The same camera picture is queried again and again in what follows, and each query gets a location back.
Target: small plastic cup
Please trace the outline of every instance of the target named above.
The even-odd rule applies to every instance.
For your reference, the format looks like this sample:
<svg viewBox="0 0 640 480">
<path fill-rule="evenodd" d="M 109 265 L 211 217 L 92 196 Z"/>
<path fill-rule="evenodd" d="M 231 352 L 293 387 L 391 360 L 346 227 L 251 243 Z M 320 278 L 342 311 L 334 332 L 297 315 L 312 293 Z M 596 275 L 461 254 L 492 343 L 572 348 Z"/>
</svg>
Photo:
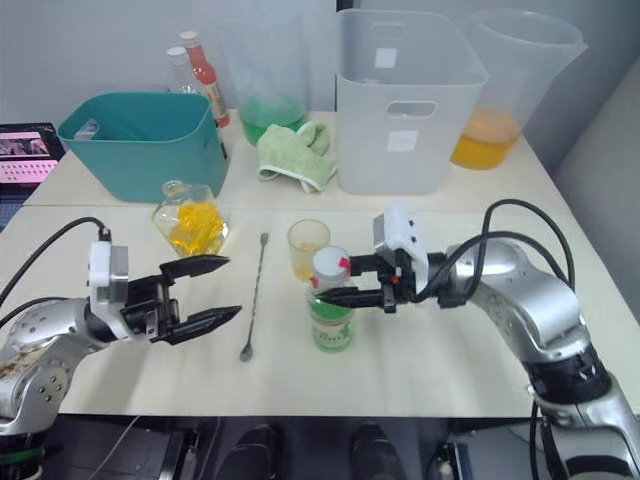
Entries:
<svg viewBox="0 0 640 480">
<path fill-rule="evenodd" d="M 293 273 L 303 282 L 313 276 L 313 256 L 329 245 L 329 228 L 319 220 L 307 218 L 294 223 L 287 234 Z"/>
</svg>

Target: white wall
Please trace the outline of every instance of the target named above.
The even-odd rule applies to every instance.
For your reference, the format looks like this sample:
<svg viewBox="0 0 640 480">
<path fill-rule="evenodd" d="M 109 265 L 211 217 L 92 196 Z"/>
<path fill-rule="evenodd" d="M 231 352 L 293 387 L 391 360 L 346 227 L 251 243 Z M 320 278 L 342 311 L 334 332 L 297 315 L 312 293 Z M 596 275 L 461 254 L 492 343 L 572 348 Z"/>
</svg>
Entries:
<svg viewBox="0 0 640 480">
<path fill-rule="evenodd" d="M 578 27 L 589 50 L 557 78 L 525 130 L 549 171 L 564 159 L 640 54 L 638 0 L 361 0 L 360 5 L 431 11 L 454 19 L 486 8 L 525 8 Z"/>
<path fill-rule="evenodd" d="M 162 89 L 164 52 L 187 29 L 200 32 L 233 104 L 215 29 L 256 5 L 259 16 L 302 12 L 310 106 L 332 109 L 335 0 L 0 0 L 0 122 L 59 124 L 97 93 Z"/>
<path fill-rule="evenodd" d="M 640 59 L 558 168 L 554 180 L 640 322 L 638 125 Z"/>
</svg>

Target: green cloth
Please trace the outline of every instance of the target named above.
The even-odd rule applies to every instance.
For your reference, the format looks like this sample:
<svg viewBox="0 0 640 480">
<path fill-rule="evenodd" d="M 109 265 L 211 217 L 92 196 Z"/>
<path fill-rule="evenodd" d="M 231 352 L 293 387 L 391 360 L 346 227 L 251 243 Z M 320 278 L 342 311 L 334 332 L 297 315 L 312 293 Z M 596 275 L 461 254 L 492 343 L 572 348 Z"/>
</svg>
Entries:
<svg viewBox="0 0 640 480">
<path fill-rule="evenodd" d="M 329 128 L 322 122 L 307 122 L 297 132 L 270 125 L 256 146 L 261 180 L 287 175 L 298 179 L 306 193 L 322 192 L 336 172 L 335 158 L 326 154 Z"/>
</svg>

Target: black shoe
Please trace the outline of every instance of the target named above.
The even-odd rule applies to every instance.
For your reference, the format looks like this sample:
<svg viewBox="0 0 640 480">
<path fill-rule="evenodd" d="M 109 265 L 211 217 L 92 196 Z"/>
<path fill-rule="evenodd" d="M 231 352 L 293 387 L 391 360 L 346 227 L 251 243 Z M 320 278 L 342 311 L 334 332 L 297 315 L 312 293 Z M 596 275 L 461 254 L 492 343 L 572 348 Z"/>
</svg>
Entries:
<svg viewBox="0 0 640 480">
<path fill-rule="evenodd" d="M 382 429 L 363 425 L 351 444 L 353 480 L 407 480 L 400 457 Z"/>
<path fill-rule="evenodd" d="M 245 433 L 222 461 L 216 480 L 278 480 L 282 463 L 282 433 L 258 425 Z"/>
</svg>

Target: yellow liquid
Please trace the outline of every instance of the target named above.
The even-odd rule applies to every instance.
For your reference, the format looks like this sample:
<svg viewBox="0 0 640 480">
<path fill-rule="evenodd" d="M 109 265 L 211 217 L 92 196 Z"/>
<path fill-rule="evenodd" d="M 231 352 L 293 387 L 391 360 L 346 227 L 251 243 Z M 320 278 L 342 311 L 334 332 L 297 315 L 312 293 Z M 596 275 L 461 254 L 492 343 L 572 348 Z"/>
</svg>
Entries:
<svg viewBox="0 0 640 480">
<path fill-rule="evenodd" d="M 462 133 L 451 161 L 474 170 L 497 167 L 519 136 L 520 125 L 511 115 L 488 107 L 477 107 Z"/>
<path fill-rule="evenodd" d="M 183 257 L 217 254 L 228 234 L 227 225 L 213 205 L 192 203 L 178 209 L 178 225 L 169 242 Z"/>
<path fill-rule="evenodd" d="M 303 282 L 308 282 L 313 276 L 313 256 L 324 245 L 302 243 L 291 247 L 291 265 L 293 274 Z"/>
</svg>

